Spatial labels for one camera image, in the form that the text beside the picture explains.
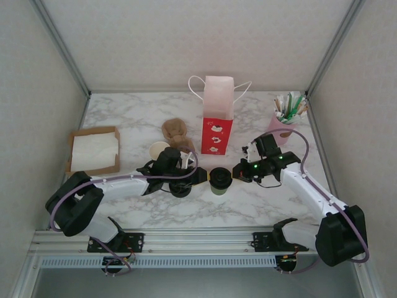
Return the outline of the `black plastic cup lid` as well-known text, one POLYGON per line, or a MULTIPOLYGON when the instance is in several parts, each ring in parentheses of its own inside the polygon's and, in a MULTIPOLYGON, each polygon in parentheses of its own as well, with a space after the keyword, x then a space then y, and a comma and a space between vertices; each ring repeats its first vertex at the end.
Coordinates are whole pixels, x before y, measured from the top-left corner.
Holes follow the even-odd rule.
POLYGON ((212 169, 209 174, 209 182, 211 187, 214 187, 218 190, 229 188, 231 186, 232 179, 231 172, 228 169, 222 167, 212 169))
POLYGON ((190 194, 192 186, 186 183, 169 183, 170 193, 177 198, 183 198, 190 194))

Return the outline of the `red paper gift bag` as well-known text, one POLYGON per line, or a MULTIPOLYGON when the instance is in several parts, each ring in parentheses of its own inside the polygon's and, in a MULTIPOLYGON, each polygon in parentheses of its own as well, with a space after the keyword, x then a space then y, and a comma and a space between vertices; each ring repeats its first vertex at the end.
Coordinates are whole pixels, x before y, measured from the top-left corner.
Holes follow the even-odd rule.
POLYGON ((192 92, 203 104, 201 153, 225 155, 234 121, 234 104, 241 99, 235 97, 234 92, 238 88, 245 87, 242 92, 244 95, 252 82, 248 81, 236 86, 234 78, 230 76, 196 78, 204 84, 203 94, 192 92))

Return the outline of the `brown cardboard napkin box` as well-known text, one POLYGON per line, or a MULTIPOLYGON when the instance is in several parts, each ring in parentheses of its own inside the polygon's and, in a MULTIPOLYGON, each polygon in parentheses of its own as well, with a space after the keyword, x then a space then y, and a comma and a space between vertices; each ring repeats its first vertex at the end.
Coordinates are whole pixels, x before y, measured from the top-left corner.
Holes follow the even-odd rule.
POLYGON ((114 166, 114 167, 109 167, 109 168, 105 168, 105 169, 100 169, 100 170, 92 170, 92 171, 84 171, 86 172, 88 175, 102 175, 102 174, 112 174, 112 173, 117 173, 120 171, 120 132, 118 131, 118 128, 114 127, 114 126, 108 126, 108 127, 93 127, 93 128, 89 128, 89 129, 82 129, 82 130, 77 130, 74 132, 71 132, 69 137, 68 137, 68 145, 69 145, 69 157, 68 160, 66 162, 66 166, 65 166, 65 173, 67 175, 72 175, 73 173, 77 172, 73 172, 70 170, 70 161, 71 161, 71 149, 73 146, 73 137, 77 136, 77 135, 88 135, 90 133, 101 133, 101 132, 111 132, 115 130, 116 134, 117 134, 117 138, 119 140, 119 149, 118 149, 118 157, 117 157, 117 161, 118 161, 118 165, 114 166))

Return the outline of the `nested cream paper cup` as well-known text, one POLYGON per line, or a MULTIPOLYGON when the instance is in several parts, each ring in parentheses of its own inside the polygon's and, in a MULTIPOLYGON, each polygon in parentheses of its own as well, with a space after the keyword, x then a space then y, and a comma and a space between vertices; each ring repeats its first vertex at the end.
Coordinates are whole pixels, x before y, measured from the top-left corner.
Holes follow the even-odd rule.
POLYGON ((163 152, 166 148, 169 148, 170 145, 166 142, 155 142, 149 148, 149 156, 152 160, 157 160, 160 153, 163 152))

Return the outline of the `pink straw holder cup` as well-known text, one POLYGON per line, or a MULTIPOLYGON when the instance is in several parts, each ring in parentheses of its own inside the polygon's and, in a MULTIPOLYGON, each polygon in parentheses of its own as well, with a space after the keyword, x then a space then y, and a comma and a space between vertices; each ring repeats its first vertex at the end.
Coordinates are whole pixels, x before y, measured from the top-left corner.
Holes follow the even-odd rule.
POLYGON ((296 124, 281 123, 281 121, 279 121, 279 119, 274 114, 270 120, 270 124, 267 128, 267 131, 278 129, 278 131, 272 132, 272 135, 274 136, 277 145, 282 146, 287 143, 292 132, 289 130, 280 130, 280 129, 292 129, 293 130, 296 128, 296 126, 297 126, 296 124))

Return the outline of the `green striped paper straw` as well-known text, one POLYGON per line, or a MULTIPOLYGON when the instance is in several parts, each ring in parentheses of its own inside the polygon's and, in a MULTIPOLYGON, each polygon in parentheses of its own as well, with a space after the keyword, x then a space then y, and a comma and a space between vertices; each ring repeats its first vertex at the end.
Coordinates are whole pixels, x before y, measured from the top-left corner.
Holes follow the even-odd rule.
POLYGON ((293 114, 291 117, 285 117, 284 114, 281 114, 278 112, 275 114, 275 116, 276 116, 276 119, 280 123, 285 124, 285 125, 292 125, 292 124, 295 124, 303 119, 303 117, 298 114, 293 114))

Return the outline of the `white napkin stack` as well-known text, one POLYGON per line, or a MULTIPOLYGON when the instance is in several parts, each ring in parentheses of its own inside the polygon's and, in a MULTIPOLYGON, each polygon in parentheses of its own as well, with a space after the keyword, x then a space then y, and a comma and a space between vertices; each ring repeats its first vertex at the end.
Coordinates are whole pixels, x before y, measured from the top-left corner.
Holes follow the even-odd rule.
POLYGON ((118 149, 115 130, 74 136, 70 170, 92 171, 117 166, 118 149))

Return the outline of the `small circuit board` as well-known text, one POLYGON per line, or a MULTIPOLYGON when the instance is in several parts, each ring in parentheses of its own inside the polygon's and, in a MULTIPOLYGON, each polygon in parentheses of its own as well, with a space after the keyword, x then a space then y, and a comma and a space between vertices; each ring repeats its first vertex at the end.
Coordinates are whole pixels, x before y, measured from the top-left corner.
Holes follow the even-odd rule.
POLYGON ((294 271, 297 266, 297 257, 296 255, 284 255, 281 257, 279 261, 279 269, 281 271, 294 271))
POLYGON ((108 266, 109 268, 126 268, 127 266, 125 263, 120 261, 117 258, 114 258, 112 256, 105 256, 102 259, 102 266, 108 266))

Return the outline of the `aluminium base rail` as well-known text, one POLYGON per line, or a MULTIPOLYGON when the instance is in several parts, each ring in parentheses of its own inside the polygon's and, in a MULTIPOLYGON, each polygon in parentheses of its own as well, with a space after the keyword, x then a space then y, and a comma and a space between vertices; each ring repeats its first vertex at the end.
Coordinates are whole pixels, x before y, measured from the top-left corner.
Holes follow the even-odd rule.
MULTIPOLYGON (((160 255, 253 255, 254 232, 271 232, 272 227, 223 228, 141 228, 127 233, 143 233, 143 251, 137 256, 160 255)), ((89 237, 66 237, 54 231, 36 231, 29 255, 88 255, 89 237)))

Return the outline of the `aluminium frame bar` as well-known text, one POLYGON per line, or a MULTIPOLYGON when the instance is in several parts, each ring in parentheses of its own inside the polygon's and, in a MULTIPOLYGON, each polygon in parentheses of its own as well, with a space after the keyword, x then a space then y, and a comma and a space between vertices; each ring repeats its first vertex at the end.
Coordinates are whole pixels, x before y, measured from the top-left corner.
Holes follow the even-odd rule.
MULTIPOLYGON (((290 91, 299 91, 304 93, 303 89, 248 89, 249 92, 265 92, 282 94, 290 91)), ((92 89, 92 94, 115 94, 115 93, 190 93, 190 89, 186 88, 149 88, 149 89, 92 89)))

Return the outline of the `aluminium frame post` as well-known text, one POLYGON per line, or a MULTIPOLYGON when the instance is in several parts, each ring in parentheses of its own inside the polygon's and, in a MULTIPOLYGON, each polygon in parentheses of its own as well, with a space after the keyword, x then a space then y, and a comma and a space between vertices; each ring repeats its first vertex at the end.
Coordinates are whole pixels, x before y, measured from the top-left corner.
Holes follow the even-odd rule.
POLYGON ((35 10, 38 18, 42 22, 45 30, 50 36, 53 44, 55 45, 58 53, 63 59, 66 67, 71 73, 73 79, 79 86, 80 90, 83 92, 85 98, 90 100, 91 90, 87 86, 85 79, 83 78, 74 58, 72 57, 65 41, 63 40, 60 31, 58 30, 53 18, 51 17, 45 3, 43 0, 28 0, 33 9, 35 10))
POLYGON ((365 2, 366 0, 352 0, 305 91, 307 98, 310 98, 318 88, 365 2))

